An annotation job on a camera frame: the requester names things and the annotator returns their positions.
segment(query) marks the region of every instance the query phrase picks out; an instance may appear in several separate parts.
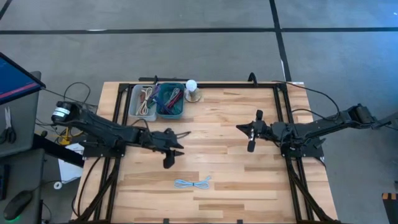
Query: small container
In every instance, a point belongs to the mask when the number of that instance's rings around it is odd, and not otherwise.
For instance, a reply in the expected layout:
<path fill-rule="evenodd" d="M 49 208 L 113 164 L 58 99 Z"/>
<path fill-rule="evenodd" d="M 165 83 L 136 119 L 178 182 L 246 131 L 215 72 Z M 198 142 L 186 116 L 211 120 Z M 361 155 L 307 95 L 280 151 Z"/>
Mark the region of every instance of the small container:
<path fill-rule="evenodd" d="M 160 98 L 160 100 L 162 100 L 162 102 L 166 102 L 167 100 L 169 100 L 170 95 L 172 94 L 174 88 L 179 88 L 180 91 L 182 93 L 184 93 L 184 85 L 181 83 L 163 83 L 160 85 L 160 90 L 159 90 L 159 94 L 158 97 Z M 157 106 L 156 109 L 156 113 L 165 119 L 180 119 L 183 115 L 183 108 L 184 108 L 184 97 L 182 95 L 181 99 L 179 99 L 176 104 L 174 105 L 174 107 L 180 111 L 179 114 L 162 114 L 161 110 L 162 107 L 161 106 Z"/>
<path fill-rule="evenodd" d="M 137 119 L 145 119 L 146 121 L 156 121 L 156 107 L 157 104 L 153 105 L 149 110 L 147 115 L 136 115 L 138 108 L 141 106 L 140 94 L 141 90 L 145 90 L 146 88 L 151 87 L 152 92 L 155 92 L 155 85 L 135 85 L 132 88 L 131 100 L 130 100 L 130 108 L 129 115 L 130 117 Z"/>

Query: gray floor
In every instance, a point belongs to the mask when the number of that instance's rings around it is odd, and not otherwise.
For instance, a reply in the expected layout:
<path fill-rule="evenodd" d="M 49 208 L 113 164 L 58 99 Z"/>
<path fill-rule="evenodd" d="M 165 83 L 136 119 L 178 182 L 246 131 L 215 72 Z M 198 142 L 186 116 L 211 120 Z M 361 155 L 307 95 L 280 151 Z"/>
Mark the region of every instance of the gray floor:
<path fill-rule="evenodd" d="M 393 0 L 276 0 L 282 27 L 397 26 Z M 1 30 L 272 27 L 268 0 L 13 0 Z M 283 34 L 293 81 L 329 94 L 345 109 L 356 103 L 381 118 L 398 110 L 398 33 Z M 196 80 L 283 80 L 274 33 L 0 35 L 0 50 L 28 70 L 40 70 L 50 90 L 72 82 L 91 87 L 97 103 L 105 81 L 139 77 Z M 84 99 L 86 90 L 70 96 Z M 312 110 L 335 113 L 324 97 L 308 93 Z M 49 122 L 57 96 L 40 93 L 38 117 Z M 397 133 L 344 130 L 324 146 L 331 191 L 340 220 L 388 223 L 381 200 L 398 180 Z M 45 178 L 56 179 L 49 158 Z M 43 198 L 54 222 L 65 222 L 78 181 Z"/>

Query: black stripe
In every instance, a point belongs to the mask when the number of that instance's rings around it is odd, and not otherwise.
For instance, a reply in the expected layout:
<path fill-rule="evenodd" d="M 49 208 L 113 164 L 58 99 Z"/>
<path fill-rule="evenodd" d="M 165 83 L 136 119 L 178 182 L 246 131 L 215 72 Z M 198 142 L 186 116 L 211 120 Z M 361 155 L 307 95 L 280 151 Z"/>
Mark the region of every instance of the black stripe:
<path fill-rule="evenodd" d="M 4 5 L 0 18 L 5 13 Z M 105 30 L 0 30 L 0 35 L 62 35 L 62 34 L 197 34 L 197 33 L 261 33 L 261 32 L 398 32 L 398 27 L 347 27 L 347 28 L 280 28 L 279 20 L 270 27 L 231 28 L 169 28 L 169 29 L 105 29 Z"/>
<path fill-rule="evenodd" d="M 282 28 L 281 32 L 398 32 L 398 27 Z"/>
<path fill-rule="evenodd" d="M 292 76 L 290 75 L 289 63 L 287 62 L 284 39 L 282 37 L 282 33 L 280 32 L 279 17 L 275 5 L 275 0 L 269 0 L 269 5 L 271 7 L 272 19 L 274 20 L 275 34 L 276 34 L 276 40 L 278 41 L 279 55 L 280 59 L 283 61 L 285 81 L 291 82 Z"/>
<path fill-rule="evenodd" d="M 0 20 L 2 19 L 2 17 L 4 16 L 4 14 L 6 13 L 8 7 L 10 6 L 12 0 L 7 0 L 6 3 L 4 3 L 4 6 L 2 7 L 1 11 L 0 11 Z"/>
<path fill-rule="evenodd" d="M 274 28 L 171 28 L 171 29 L 105 29 L 105 30 L 0 30 L 2 35 L 19 34 L 193 34 L 193 33 L 260 33 L 274 32 Z"/>

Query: computer monitor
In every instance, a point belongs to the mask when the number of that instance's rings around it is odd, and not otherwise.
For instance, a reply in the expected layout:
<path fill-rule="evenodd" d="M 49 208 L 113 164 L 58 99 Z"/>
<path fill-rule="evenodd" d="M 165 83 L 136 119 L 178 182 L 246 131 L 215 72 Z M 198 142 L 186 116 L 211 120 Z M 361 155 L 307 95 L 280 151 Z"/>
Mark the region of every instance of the computer monitor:
<path fill-rule="evenodd" d="M 0 105 L 45 88 L 45 85 L 0 52 Z"/>

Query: wooden tabletop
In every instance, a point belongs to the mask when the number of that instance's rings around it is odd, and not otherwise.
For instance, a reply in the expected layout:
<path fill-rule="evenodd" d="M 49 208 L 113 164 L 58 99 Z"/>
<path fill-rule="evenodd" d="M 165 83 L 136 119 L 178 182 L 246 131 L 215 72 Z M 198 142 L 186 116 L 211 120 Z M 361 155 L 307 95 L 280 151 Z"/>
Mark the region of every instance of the wooden tabletop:
<path fill-rule="evenodd" d="M 104 83 L 98 115 L 112 120 L 118 86 L 118 82 Z M 309 109 L 305 90 L 288 86 L 288 91 L 293 110 Z M 282 107 L 287 121 L 283 102 Z M 139 147 L 126 149 L 112 223 L 161 223 L 163 218 L 169 218 L 171 223 L 236 223 L 237 219 L 244 223 L 295 223 L 286 164 L 280 150 L 272 142 L 259 139 L 254 153 L 248 153 L 248 139 L 235 127 L 250 123 L 256 110 L 263 110 L 267 124 L 277 121 L 272 89 L 204 88 L 200 102 L 185 102 L 184 110 L 180 120 L 158 118 L 149 122 L 151 131 L 172 128 L 176 133 L 192 132 L 179 139 L 185 155 L 176 157 L 170 169 L 163 168 L 164 155 Z M 294 119 L 296 123 L 307 123 L 312 116 L 299 112 Z M 129 118 L 127 124 L 134 121 Z M 79 192 L 94 161 L 91 158 L 85 162 Z M 97 163 L 88 178 L 82 211 L 98 191 L 103 161 Z M 304 158 L 303 164 L 310 193 L 326 214 L 337 218 L 325 168 L 311 158 Z M 210 188 L 206 190 L 174 187 L 175 179 L 200 181 L 208 176 Z M 299 199 L 306 218 L 301 194 Z M 102 218 L 108 195 L 104 202 Z"/>

